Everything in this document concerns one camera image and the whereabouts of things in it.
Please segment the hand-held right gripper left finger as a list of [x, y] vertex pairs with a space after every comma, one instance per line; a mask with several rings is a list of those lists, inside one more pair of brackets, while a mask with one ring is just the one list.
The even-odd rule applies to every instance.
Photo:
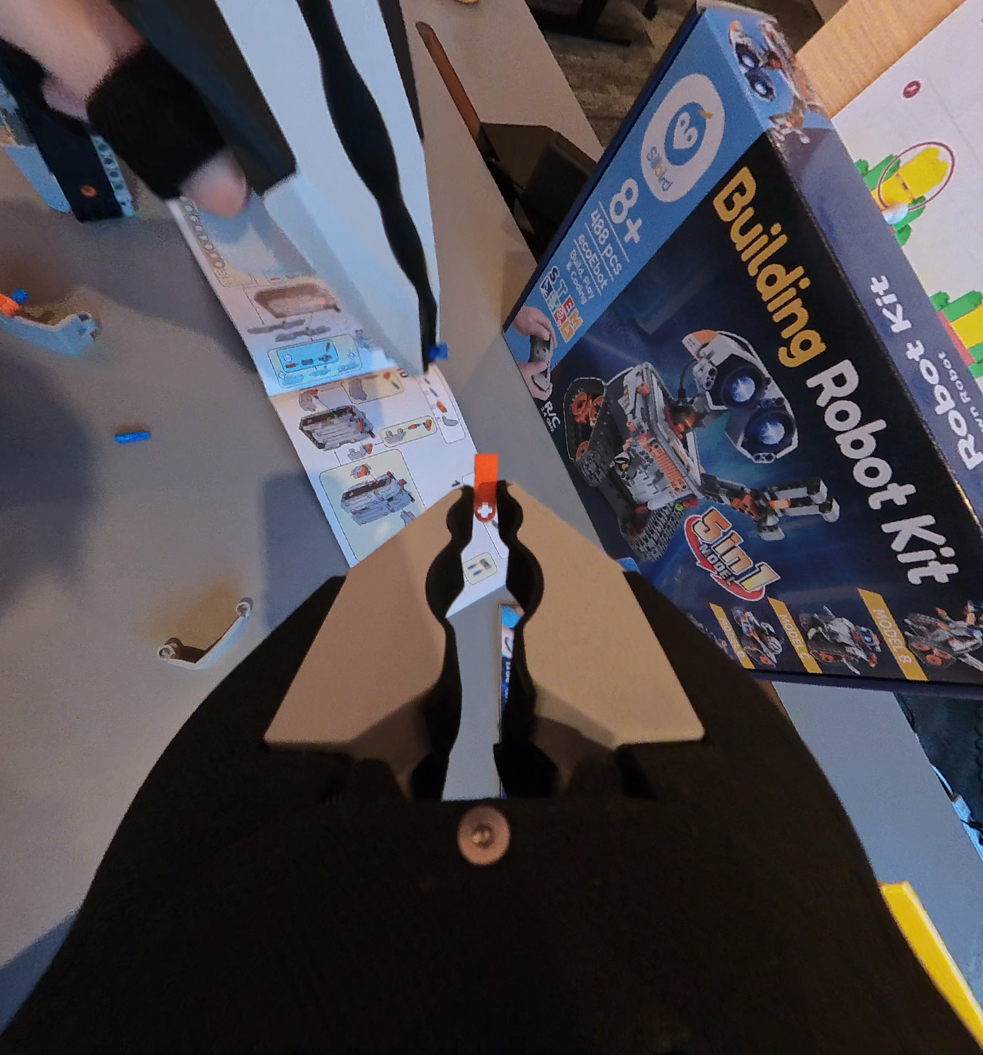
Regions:
[[455, 490], [356, 564], [265, 733], [388, 765], [408, 797], [441, 799], [462, 685], [447, 613], [465, 586], [469, 488]]

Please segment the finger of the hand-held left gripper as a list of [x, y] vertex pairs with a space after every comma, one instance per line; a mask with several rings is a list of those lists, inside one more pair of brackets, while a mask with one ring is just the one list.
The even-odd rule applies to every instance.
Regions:
[[352, 57], [356, 2], [218, 2], [226, 26], [294, 155], [261, 193], [266, 211], [326, 279], [366, 335], [421, 375], [419, 299], [396, 263], [375, 202], [385, 127]]
[[396, 263], [419, 299], [421, 345], [441, 344], [441, 283], [437, 269], [424, 126], [410, 41], [399, 2], [356, 2], [362, 41], [351, 46], [385, 127], [377, 146], [373, 194]]

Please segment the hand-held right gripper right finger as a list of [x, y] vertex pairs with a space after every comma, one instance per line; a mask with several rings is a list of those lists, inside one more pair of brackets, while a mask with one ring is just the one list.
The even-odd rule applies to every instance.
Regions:
[[496, 745], [505, 795], [552, 797], [585, 757], [701, 741], [622, 568], [519, 485], [498, 482], [497, 502], [522, 610]]

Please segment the grey desk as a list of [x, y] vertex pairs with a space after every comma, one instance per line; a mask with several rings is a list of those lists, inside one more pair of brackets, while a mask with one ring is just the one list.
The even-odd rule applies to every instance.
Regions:
[[[524, 2], [404, 2], [425, 124], [444, 367], [507, 479], [598, 538], [499, 326], [535, 268], [415, 22], [493, 123], [601, 147]], [[0, 330], [0, 1022], [49, 963], [168, 742], [347, 563], [251, 358], [163, 204], [79, 224], [0, 148], [0, 288], [101, 324], [84, 356]], [[152, 439], [115, 444], [116, 431]], [[255, 602], [208, 670], [201, 647]], [[983, 863], [887, 693], [780, 686], [880, 880], [908, 880], [983, 1000]]]

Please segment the person's left hand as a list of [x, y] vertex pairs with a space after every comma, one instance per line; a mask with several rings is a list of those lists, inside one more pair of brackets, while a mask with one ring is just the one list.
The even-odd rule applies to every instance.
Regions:
[[[0, 39], [44, 70], [42, 94], [50, 108], [82, 123], [97, 89], [146, 46], [143, 36], [104, 1], [0, 1]], [[234, 218], [249, 198], [247, 179], [227, 149], [197, 165], [181, 189], [218, 218]]]

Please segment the brown wooden strip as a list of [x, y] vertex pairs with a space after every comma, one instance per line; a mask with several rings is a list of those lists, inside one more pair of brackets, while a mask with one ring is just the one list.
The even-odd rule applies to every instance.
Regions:
[[475, 106], [473, 106], [466, 88], [460, 80], [457, 71], [452, 68], [445, 47], [441, 44], [440, 39], [438, 39], [433, 28], [428, 23], [424, 21], [416, 22], [416, 28], [421, 41], [427, 47], [433, 65], [440, 74], [454, 106], [458, 110], [459, 116], [462, 117], [463, 123], [466, 124], [474, 143], [476, 143], [482, 154], [486, 154], [487, 139], [483, 131], [482, 120], [476, 112]]

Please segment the blue booklet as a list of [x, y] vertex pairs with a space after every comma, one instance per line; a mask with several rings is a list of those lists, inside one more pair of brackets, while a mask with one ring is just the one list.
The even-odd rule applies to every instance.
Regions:
[[514, 603], [498, 607], [499, 626], [499, 716], [505, 713], [510, 687], [510, 669], [515, 629], [523, 617], [522, 609]]

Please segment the grey curved piece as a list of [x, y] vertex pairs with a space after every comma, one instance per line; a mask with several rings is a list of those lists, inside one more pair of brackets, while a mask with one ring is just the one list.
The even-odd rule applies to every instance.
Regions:
[[172, 637], [163, 641], [158, 650], [158, 657], [170, 665], [193, 670], [206, 669], [218, 663], [224, 652], [230, 648], [240, 630], [247, 625], [252, 610], [253, 600], [242, 598], [235, 606], [236, 617], [233, 624], [224, 631], [218, 640], [203, 649], [186, 645], [179, 638]]

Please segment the grey black brick assembly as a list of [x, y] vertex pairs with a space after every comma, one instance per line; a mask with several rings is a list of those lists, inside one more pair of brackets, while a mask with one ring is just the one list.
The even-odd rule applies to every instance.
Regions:
[[0, 143], [53, 210], [77, 220], [133, 218], [124, 174], [105, 139], [45, 99], [46, 73], [0, 39]]

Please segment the instruction booklet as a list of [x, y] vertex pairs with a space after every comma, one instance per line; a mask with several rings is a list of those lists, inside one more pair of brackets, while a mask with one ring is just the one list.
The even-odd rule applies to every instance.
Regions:
[[410, 376], [253, 197], [215, 218], [168, 210], [257, 368], [343, 555], [356, 565], [454, 490], [475, 446], [444, 376]]

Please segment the grey piece with orange pin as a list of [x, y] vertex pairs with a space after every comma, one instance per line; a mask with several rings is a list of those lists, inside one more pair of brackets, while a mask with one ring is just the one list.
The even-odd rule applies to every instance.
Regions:
[[0, 292], [0, 328], [40, 349], [76, 357], [100, 331], [97, 320], [84, 311], [63, 314], [27, 304], [28, 293], [23, 289]]

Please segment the dark blue toy box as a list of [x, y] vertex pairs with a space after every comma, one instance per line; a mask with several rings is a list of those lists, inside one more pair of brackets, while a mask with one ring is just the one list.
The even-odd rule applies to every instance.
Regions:
[[983, 696], [983, 397], [776, 21], [697, 2], [504, 335], [601, 543], [748, 671]]

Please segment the yellow plastic bin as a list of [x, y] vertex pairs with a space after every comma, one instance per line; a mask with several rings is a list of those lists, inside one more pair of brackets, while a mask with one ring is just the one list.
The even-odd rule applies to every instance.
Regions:
[[880, 883], [880, 893], [934, 987], [983, 1051], [983, 1008], [936, 931], [914, 888], [907, 882]]

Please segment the cardboard box with block print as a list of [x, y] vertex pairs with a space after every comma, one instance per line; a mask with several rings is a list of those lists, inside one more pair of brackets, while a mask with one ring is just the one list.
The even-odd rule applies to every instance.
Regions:
[[801, 62], [983, 401], [983, 1], [816, 7], [830, 18]]

